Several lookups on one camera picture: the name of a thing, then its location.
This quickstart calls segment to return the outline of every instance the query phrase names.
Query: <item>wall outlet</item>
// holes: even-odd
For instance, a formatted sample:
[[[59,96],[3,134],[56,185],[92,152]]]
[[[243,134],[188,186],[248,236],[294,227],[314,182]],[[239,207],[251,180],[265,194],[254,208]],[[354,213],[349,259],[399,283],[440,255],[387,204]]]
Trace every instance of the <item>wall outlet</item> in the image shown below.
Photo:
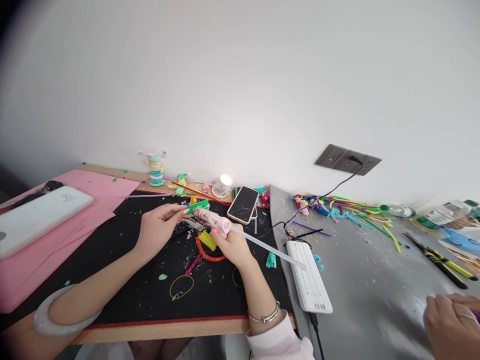
[[[359,170],[360,164],[350,160],[350,156],[352,155],[363,163],[363,167],[357,175],[368,174],[370,170],[382,161],[382,159],[378,157],[365,155],[360,152],[330,144],[326,147],[325,151],[320,155],[317,161],[315,161],[315,164],[354,174]]]
[[[320,165],[326,168],[333,168],[342,155],[347,152],[346,148],[330,144],[326,147],[325,151],[315,161],[316,165]]]
[[[376,167],[382,161],[382,159],[374,156],[365,155],[363,158],[360,159],[360,161],[363,163],[363,167],[357,175],[363,176],[370,172],[370,170],[372,170],[374,167]]]
[[[358,171],[360,169],[360,164],[356,161],[350,160],[350,157],[352,155],[355,156],[362,163],[364,162],[364,154],[352,150],[347,150],[342,155],[341,159],[339,159],[338,162],[335,164],[334,169],[352,174]]]

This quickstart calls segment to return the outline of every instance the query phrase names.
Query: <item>white bangle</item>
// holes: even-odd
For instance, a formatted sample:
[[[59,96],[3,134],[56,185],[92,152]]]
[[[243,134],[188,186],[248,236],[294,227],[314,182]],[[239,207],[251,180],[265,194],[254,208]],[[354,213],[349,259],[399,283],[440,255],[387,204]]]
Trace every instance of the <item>white bangle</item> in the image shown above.
[[[52,295],[47,297],[38,307],[36,310],[35,316],[33,318],[33,323],[35,325],[35,330],[43,335],[47,336],[55,336],[55,337],[62,337],[62,336],[67,336],[71,335],[74,333],[77,333],[83,329],[85,329],[88,325],[93,323],[95,319],[100,315],[102,310],[104,309],[103,307],[100,309],[99,312],[93,314],[91,317],[88,319],[79,322],[74,325],[57,325],[53,323],[49,319],[49,308],[50,305],[63,293],[67,292],[69,289],[74,287],[77,284],[65,286],[61,288],[58,291],[55,291]]]
[[[253,320],[254,322],[256,323],[268,323],[268,322],[271,322],[273,319],[275,319],[277,317],[277,315],[279,314],[280,312],[280,303],[277,301],[276,302],[276,309],[275,311],[273,312],[273,314],[267,316],[267,317],[262,317],[261,319],[257,319],[255,317],[253,317],[252,315],[250,315],[250,311],[248,311],[248,317]]]

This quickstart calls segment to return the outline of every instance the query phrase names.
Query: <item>pink paper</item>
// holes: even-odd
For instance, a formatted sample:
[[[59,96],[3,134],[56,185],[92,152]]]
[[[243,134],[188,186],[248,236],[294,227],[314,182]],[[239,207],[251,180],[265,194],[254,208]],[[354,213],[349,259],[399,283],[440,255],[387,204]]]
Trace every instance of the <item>pink paper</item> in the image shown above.
[[[115,216],[112,211],[124,201],[119,197],[130,195],[139,185],[113,179],[77,169],[52,179],[91,195],[94,202],[22,251],[0,260],[0,313],[12,312],[30,296],[99,225]]]

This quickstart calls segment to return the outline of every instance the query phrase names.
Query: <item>power cord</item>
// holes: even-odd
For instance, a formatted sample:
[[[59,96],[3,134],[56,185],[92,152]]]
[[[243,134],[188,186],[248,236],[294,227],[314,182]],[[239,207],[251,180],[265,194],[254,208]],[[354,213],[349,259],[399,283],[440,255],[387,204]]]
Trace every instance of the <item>power cord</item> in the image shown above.
[[[361,162],[359,159],[357,159],[357,158],[356,158],[355,156],[353,156],[353,155],[350,156],[350,157],[348,158],[348,160],[352,160],[353,162],[356,162],[356,163],[360,164],[360,168],[359,168],[357,171],[355,171],[355,172],[353,173],[353,175],[350,176],[348,179],[343,180],[341,183],[339,183],[337,186],[335,186],[335,188],[334,188],[332,191],[327,192],[327,193],[326,193],[325,195],[323,195],[323,196],[320,196],[319,199],[323,199],[323,198],[327,197],[328,195],[330,195],[331,193],[333,193],[335,190],[337,190],[337,188],[338,188],[340,185],[342,185],[343,183],[346,183],[348,180],[350,180],[351,178],[353,178],[353,177],[354,177],[355,175],[357,175],[357,174],[359,173],[359,171],[362,170],[362,168],[364,167],[364,163]]]
[[[359,173],[359,171],[362,170],[362,168],[364,167],[364,163],[361,162],[361,161],[360,161],[358,158],[356,158],[355,156],[352,155],[352,156],[350,156],[348,159],[351,160],[351,161],[353,161],[353,162],[356,162],[356,163],[360,164],[360,168],[359,168],[357,171],[355,171],[355,173],[353,173],[349,178],[343,180],[341,183],[339,183],[337,186],[335,186],[335,188],[334,188],[332,191],[329,191],[329,192],[327,192],[325,195],[320,196],[320,197],[316,196],[310,204],[305,205],[304,207],[299,208],[299,209],[295,212],[295,214],[293,214],[293,216],[292,216],[289,220],[287,220],[286,222],[285,222],[285,221],[279,221],[279,222],[277,222],[277,223],[276,223],[275,225],[273,225],[266,233],[264,233],[263,235],[259,236],[258,239],[263,238],[263,237],[264,237],[265,235],[267,235],[270,231],[272,231],[273,228],[276,227],[277,225],[283,224],[283,230],[285,231],[285,234],[286,234],[288,237],[290,237],[292,240],[299,241],[299,242],[302,242],[302,243],[306,243],[306,244],[308,244],[308,246],[310,247],[310,249],[313,249],[312,245],[310,245],[309,242],[303,240],[302,238],[299,238],[299,237],[296,237],[296,236],[292,236],[292,235],[288,232],[288,230],[287,230],[287,225],[288,225],[293,219],[295,219],[295,217],[296,217],[298,214],[300,214],[300,212],[301,212],[303,209],[308,208],[309,206],[311,206],[312,204],[314,204],[318,199],[323,199],[323,198],[327,197],[328,195],[330,195],[331,193],[333,193],[340,185],[342,185],[343,183],[346,183],[348,180],[350,180],[351,178],[353,178],[353,177],[354,177],[355,175],[357,175],[357,174]]]
[[[322,342],[320,341],[320,335],[319,335],[319,320],[317,319],[317,315],[314,314],[313,312],[309,312],[308,315],[310,316],[310,322],[313,325],[313,329],[315,330],[315,333],[316,333],[318,347],[320,347],[321,360],[325,360],[324,349],[322,348]]]

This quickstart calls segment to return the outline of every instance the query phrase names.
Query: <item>white wall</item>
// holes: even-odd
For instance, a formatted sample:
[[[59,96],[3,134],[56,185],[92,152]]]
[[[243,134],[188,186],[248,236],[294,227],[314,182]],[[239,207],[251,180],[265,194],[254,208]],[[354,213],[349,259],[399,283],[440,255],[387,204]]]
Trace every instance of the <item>white wall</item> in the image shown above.
[[[12,29],[1,164],[34,186],[76,164],[323,193],[333,143],[383,158],[336,192],[480,199],[480,2],[40,1]]]

